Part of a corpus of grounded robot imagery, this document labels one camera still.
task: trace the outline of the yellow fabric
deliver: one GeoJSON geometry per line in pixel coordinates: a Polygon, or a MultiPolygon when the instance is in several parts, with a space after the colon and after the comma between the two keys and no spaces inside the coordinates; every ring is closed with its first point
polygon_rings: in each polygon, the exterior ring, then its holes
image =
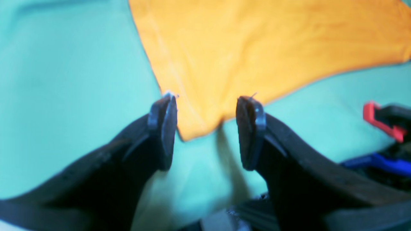
{"type": "Polygon", "coordinates": [[[340,72],[407,61],[411,9],[400,0],[129,0],[161,91],[179,94],[183,140],[340,72]]]}

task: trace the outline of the turquoise surface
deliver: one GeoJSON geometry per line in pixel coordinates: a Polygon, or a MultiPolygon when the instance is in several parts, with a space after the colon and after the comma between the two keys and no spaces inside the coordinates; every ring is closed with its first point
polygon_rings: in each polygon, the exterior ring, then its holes
{"type": "MultiPolygon", "coordinates": [[[[393,142],[363,122],[362,106],[411,105],[410,87],[411,63],[378,67],[311,84],[266,110],[339,162],[393,142]]],[[[0,1],[0,198],[108,142],[159,98],[127,1],[0,1]]],[[[147,184],[133,230],[177,228],[264,191],[241,167],[232,120],[207,137],[177,137],[172,168],[147,184]]]]}

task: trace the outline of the red clamp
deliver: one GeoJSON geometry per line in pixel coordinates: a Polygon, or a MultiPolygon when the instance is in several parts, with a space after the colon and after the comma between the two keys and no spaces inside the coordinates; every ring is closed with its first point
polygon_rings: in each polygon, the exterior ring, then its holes
{"type": "Polygon", "coordinates": [[[363,109],[363,117],[364,120],[383,130],[387,135],[394,138],[397,142],[402,143],[404,141],[404,135],[407,134],[407,131],[399,126],[393,126],[392,128],[386,125],[383,122],[380,122],[375,119],[375,110],[379,110],[380,106],[377,105],[375,102],[369,102],[364,105],[363,109]]]}

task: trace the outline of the orange cloth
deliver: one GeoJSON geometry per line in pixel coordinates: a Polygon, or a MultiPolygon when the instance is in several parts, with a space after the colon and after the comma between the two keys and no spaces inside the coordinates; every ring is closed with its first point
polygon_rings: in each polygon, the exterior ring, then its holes
{"type": "Polygon", "coordinates": [[[129,0],[161,91],[180,95],[183,140],[315,80],[406,62],[411,9],[400,0],[129,0]]]}

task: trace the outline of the teal cloth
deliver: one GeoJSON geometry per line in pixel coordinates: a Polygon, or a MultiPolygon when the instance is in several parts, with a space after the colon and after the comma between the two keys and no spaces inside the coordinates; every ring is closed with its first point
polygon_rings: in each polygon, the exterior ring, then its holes
{"type": "MultiPolygon", "coordinates": [[[[411,63],[341,74],[266,107],[339,162],[393,142],[362,120],[411,105],[411,63]]],[[[108,142],[160,98],[126,0],[0,1],[0,198],[26,192],[108,142]]],[[[240,163],[237,127],[183,143],[147,184],[133,230],[167,230],[267,190],[240,163]]]]}

